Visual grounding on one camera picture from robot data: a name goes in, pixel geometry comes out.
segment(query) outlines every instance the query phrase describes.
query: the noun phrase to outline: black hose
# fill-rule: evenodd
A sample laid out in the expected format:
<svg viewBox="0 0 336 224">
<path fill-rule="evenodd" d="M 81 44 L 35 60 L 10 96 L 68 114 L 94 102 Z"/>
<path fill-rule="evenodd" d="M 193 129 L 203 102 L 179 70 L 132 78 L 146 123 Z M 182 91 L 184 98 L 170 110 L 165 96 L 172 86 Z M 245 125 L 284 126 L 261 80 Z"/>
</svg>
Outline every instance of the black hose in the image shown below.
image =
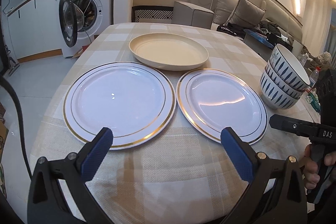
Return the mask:
<svg viewBox="0 0 336 224">
<path fill-rule="evenodd" d="M 22 155 L 23 155 L 23 159 L 24 159 L 25 164 L 26 164 L 28 175 L 31 179 L 32 178 L 32 172 L 31 172 L 30 167 L 29 167 L 27 153 L 26 153 L 25 135 L 24 135 L 24 130 L 23 130 L 23 116 L 22 116 L 22 109 L 21 109 L 20 101 L 19 101 L 19 98 L 17 97 L 16 92 L 14 91 L 13 87 L 1 75 L 0 75 L 0 86 L 2 86 L 5 89 L 5 91 L 7 91 L 9 93 L 10 97 L 12 98 L 12 100 L 14 102 L 16 112 L 17 112 L 17 118 L 18 118 L 18 121 L 19 121 L 19 132 L 20 132 L 20 142 L 21 142 Z"/>
</svg>

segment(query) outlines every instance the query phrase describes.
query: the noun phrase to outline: open washing machine door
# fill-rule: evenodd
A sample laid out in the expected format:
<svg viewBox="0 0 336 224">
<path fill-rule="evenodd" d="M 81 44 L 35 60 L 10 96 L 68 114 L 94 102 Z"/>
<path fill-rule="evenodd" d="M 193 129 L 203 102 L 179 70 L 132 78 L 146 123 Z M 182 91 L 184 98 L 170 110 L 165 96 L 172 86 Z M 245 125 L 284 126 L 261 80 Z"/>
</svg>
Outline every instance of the open washing machine door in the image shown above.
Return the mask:
<svg viewBox="0 0 336 224">
<path fill-rule="evenodd" d="M 77 42 L 78 31 L 84 27 L 84 14 L 73 0 L 59 0 L 59 23 L 68 47 Z"/>
</svg>

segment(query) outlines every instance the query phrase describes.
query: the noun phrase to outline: washing machine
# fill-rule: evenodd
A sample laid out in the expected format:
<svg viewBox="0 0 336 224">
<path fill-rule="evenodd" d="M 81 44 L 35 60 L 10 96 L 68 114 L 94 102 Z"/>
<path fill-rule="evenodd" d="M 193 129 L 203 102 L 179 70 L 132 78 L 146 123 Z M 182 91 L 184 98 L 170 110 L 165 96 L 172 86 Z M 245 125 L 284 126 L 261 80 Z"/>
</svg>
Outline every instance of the washing machine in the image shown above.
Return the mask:
<svg viewBox="0 0 336 224">
<path fill-rule="evenodd" d="M 62 52 L 71 57 L 113 24 L 113 0 L 55 0 L 58 2 Z"/>
</svg>

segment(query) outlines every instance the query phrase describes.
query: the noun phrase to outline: kitchen cabinet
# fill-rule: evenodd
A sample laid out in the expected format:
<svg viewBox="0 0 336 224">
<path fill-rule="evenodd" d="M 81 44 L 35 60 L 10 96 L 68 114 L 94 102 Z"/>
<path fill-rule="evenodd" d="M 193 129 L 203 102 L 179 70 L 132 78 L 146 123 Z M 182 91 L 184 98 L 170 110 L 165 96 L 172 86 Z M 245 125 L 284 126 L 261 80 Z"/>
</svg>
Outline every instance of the kitchen cabinet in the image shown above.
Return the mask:
<svg viewBox="0 0 336 224">
<path fill-rule="evenodd" d="M 63 41 L 55 0 L 30 0 L 8 17 L 17 58 L 57 50 Z"/>
</svg>

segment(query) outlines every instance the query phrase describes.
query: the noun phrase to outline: checkered tablecloth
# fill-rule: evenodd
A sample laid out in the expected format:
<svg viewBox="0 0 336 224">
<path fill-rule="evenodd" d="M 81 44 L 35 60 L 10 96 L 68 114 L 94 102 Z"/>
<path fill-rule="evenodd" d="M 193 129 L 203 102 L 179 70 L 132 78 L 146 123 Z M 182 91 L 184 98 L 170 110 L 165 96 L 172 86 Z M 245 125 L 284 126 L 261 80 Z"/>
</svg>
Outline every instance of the checkered tablecloth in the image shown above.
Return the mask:
<svg viewBox="0 0 336 224">
<path fill-rule="evenodd" d="M 64 96 L 70 85 L 88 70 L 105 63 L 138 62 L 128 43 L 139 35 L 154 32 L 179 34 L 197 41 L 210 55 L 204 68 L 234 74 L 261 94 L 259 80 L 266 62 L 237 38 L 181 25 L 112 25 L 77 60 L 53 96 L 31 152 L 32 168 L 40 156 L 62 159 L 83 146 L 63 119 Z M 183 72 L 162 72 L 174 87 L 183 75 Z M 312 122 L 302 100 L 289 110 L 276 113 Z M 266 109 L 269 118 L 274 111 Z M 268 126 L 265 136 L 252 147 L 274 159 L 286 159 L 289 155 L 301 158 L 308 143 L 306 138 Z M 223 147 L 194 129 L 177 107 L 168 126 L 152 140 L 109 152 L 87 186 L 116 224 L 196 224 L 226 215 L 247 183 L 240 179 Z M 64 192 L 73 213 L 81 217 L 68 190 Z"/>
</svg>

